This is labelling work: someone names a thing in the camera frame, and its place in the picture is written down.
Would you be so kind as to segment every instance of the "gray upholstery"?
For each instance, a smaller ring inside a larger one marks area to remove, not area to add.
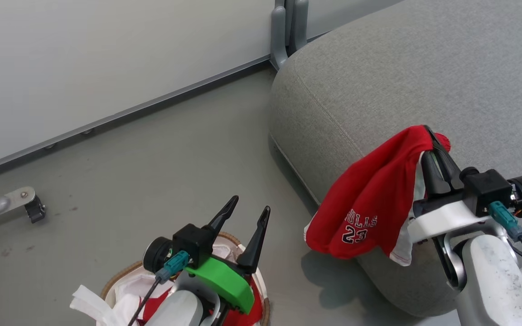
[[[522,175],[522,1],[404,0],[294,54],[271,101],[271,136],[317,202],[351,163],[416,124],[447,135],[462,168]],[[415,245],[408,268],[378,249],[358,260],[402,310],[454,308],[431,244]]]

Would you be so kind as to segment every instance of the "gray floor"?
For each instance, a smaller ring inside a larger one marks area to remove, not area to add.
[[[0,217],[0,325],[93,325],[68,307],[80,284],[99,293],[155,237],[205,224],[233,194],[224,230],[242,240],[272,208],[260,269],[273,325],[458,325],[400,312],[356,262],[304,244],[316,207],[268,140],[273,78],[257,70],[1,171],[0,194],[33,186],[49,215]]]

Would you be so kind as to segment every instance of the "whiteboard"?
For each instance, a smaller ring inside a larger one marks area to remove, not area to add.
[[[310,0],[308,37],[398,0]],[[273,0],[0,0],[0,163],[269,54]]]

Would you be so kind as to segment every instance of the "gray fabric sofa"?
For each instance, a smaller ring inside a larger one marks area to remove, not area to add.
[[[317,202],[351,163],[417,124],[447,135],[461,168],[520,176],[522,1],[404,0],[360,18],[287,60],[271,110],[270,134]],[[414,245],[407,268],[378,249],[358,261],[402,310],[454,309],[431,243]]]

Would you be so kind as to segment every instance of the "teal connector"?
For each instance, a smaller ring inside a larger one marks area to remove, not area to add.
[[[167,260],[166,263],[164,263],[164,267],[160,268],[154,276],[160,278],[159,283],[163,284],[168,281],[170,277],[176,275],[176,273],[187,267],[189,260],[189,254],[186,251],[181,250]]]
[[[488,213],[493,217],[493,220],[502,225],[509,234],[509,237],[517,242],[522,236],[522,227],[517,223],[517,219],[509,213],[503,203],[499,201],[491,202],[488,206]]]

